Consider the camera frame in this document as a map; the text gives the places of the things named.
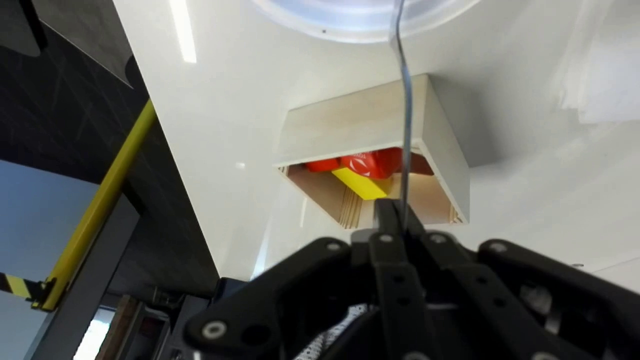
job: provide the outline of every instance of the yellow handle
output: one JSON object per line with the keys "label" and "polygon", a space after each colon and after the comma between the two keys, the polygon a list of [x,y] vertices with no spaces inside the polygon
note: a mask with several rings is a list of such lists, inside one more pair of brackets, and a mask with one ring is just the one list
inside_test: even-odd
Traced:
{"label": "yellow handle", "polygon": [[155,109],[151,102],[145,102],[134,128],[125,136],[115,160],[107,168],[98,191],[94,194],[91,202],[88,203],[79,224],[76,226],[70,241],[65,243],[62,256],[58,258],[54,270],[46,277],[46,281],[54,281],[48,297],[44,303],[31,303],[39,310],[54,310],[70,283],[76,275],[86,252],[94,243],[95,235],[100,234],[103,221],[107,219],[110,211],[114,209],[122,183],[125,179],[127,170],[131,168],[135,153],[141,148],[141,141],[155,121]]}

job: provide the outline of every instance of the bolt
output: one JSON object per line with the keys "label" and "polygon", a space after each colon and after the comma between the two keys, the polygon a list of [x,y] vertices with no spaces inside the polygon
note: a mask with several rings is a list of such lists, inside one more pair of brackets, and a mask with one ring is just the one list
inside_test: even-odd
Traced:
{"label": "bolt", "polygon": [[446,237],[442,234],[432,234],[429,239],[435,241],[435,243],[444,243],[446,241]]}
{"label": "bolt", "polygon": [[394,235],[382,234],[382,235],[379,235],[379,241],[394,241]]}
{"label": "bolt", "polygon": [[408,352],[402,356],[402,360],[427,360],[427,356],[422,352]]}
{"label": "bolt", "polygon": [[493,252],[505,252],[505,243],[502,243],[502,241],[491,241],[488,247]]}
{"label": "bolt", "polygon": [[559,360],[559,357],[547,352],[536,352],[532,360]]}
{"label": "bolt", "polygon": [[202,335],[206,339],[217,339],[225,334],[225,324],[223,322],[206,322],[206,326],[202,327]]}

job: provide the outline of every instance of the white surface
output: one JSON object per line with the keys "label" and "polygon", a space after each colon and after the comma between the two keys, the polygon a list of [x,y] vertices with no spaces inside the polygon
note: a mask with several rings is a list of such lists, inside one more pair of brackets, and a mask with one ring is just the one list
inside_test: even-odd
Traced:
{"label": "white surface", "polygon": [[562,102],[579,121],[640,117],[640,1],[585,0],[571,38]]}
{"label": "white surface", "polygon": [[[396,0],[254,0],[274,22],[291,30],[335,42],[385,42]],[[450,22],[478,0],[405,0],[403,32]]]}
{"label": "white surface", "polygon": [[[346,234],[271,170],[287,107],[397,79],[379,46],[290,32],[249,1],[186,0],[198,62],[167,1],[115,0],[209,252],[246,277],[319,234]],[[640,124],[583,125],[557,105],[579,0],[485,0],[405,40],[413,74],[444,82],[471,168],[462,241],[502,235],[598,270],[638,258]]]}

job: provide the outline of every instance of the cable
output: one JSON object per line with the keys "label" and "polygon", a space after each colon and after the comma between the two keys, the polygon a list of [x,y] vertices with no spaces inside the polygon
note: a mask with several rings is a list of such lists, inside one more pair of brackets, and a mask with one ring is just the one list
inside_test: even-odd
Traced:
{"label": "cable", "polygon": [[400,202],[402,209],[402,226],[408,227],[408,173],[412,171],[412,121],[413,121],[413,83],[408,72],[400,23],[403,13],[403,0],[394,1],[394,22],[389,30],[389,43],[400,63],[402,88],[403,88],[403,134],[402,134],[402,177],[400,177]]}

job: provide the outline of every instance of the cardboard box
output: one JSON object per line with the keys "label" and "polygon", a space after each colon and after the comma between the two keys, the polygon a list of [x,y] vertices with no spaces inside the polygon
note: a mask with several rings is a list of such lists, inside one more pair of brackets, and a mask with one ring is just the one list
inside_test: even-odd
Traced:
{"label": "cardboard box", "polygon": [[[382,148],[402,148],[402,83],[382,83],[287,111],[275,165],[344,227],[373,224],[373,202],[359,199],[329,171],[305,161]],[[468,221],[470,173],[458,139],[425,74],[413,76],[412,151],[433,176],[410,176],[410,206],[423,224]],[[400,196],[400,176],[389,198]]]}

